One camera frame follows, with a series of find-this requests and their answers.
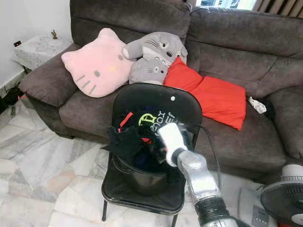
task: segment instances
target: marble floor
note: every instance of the marble floor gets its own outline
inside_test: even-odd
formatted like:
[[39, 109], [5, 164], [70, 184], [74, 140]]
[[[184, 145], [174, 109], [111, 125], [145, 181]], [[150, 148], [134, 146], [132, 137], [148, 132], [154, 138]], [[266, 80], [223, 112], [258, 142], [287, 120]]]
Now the marble floor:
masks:
[[[104, 144], [61, 138], [35, 110], [17, 102], [0, 115], [0, 227], [168, 227], [172, 217], [109, 204], [101, 221], [101, 185], [107, 169]], [[222, 175], [222, 194], [237, 216], [248, 179]], [[177, 227], [198, 227], [188, 191]]]

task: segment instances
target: pink pillow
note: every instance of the pink pillow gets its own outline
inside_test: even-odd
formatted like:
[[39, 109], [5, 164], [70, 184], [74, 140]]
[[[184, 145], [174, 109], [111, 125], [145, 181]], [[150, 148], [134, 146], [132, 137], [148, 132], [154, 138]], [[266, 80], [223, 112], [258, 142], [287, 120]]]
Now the pink pillow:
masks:
[[133, 61], [122, 54], [125, 46], [113, 30], [103, 28], [97, 39], [61, 59], [78, 88], [90, 97], [103, 97], [128, 81]]

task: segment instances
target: sofa backrest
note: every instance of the sofa backrest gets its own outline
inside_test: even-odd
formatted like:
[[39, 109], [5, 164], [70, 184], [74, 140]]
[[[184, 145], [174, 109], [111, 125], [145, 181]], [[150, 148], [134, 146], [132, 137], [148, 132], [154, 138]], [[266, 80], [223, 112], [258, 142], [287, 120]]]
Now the sofa backrest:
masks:
[[71, 0], [71, 33], [76, 44], [93, 41], [104, 27], [129, 43], [145, 34], [163, 31], [184, 42], [190, 10], [172, 0]]
[[185, 46], [189, 67], [238, 84], [248, 96], [303, 85], [303, 19], [197, 7]]

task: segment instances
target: gray sofa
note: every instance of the gray sofa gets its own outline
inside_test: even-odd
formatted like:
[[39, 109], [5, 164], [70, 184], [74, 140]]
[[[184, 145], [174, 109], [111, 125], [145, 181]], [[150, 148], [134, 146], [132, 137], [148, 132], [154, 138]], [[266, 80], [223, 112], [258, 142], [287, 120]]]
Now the gray sofa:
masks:
[[[113, 29], [128, 43], [155, 31], [178, 35], [188, 50], [187, 64], [243, 86], [247, 96], [269, 99], [274, 121], [247, 104], [241, 131], [203, 119], [224, 172], [271, 182], [286, 162], [303, 163], [303, 20], [257, 12], [193, 8], [171, 0], [71, 0], [74, 51]], [[24, 91], [40, 117], [58, 135], [107, 140], [118, 91], [91, 98], [81, 93], [64, 68], [61, 54], [25, 78]], [[214, 158], [203, 132], [197, 152], [209, 166]]]

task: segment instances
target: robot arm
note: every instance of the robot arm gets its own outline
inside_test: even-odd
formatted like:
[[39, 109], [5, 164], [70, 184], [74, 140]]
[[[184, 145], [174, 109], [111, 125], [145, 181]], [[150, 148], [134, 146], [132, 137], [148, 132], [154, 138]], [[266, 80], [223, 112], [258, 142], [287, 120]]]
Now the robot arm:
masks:
[[158, 133], [167, 147], [167, 163], [177, 166], [187, 180], [200, 226], [237, 227], [226, 209], [214, 177], [208, 171], [206, 159], [187, 150], [175, 123], [165, 125]]

